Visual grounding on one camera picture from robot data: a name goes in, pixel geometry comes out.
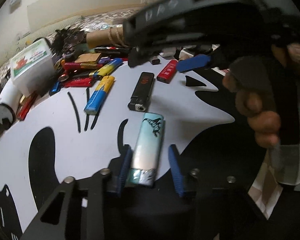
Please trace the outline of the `person right hand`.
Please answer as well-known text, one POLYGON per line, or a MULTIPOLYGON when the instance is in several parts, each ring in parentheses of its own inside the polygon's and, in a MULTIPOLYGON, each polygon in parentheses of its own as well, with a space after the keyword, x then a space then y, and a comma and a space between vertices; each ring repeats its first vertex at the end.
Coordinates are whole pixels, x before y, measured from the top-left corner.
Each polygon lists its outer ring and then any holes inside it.
POLYGON ((273 148, 280 141, 278 135, 281 127, 280 116, 274 111, 263 109, 265 100, 262 94, 242 85, 239 77, 244 69, 243 66, 231 65, 229 72, 223 77, 222 84, 236 94, 236 108, 247 118, 249 126, 255 132, 257 144, 263 148, 273 148))

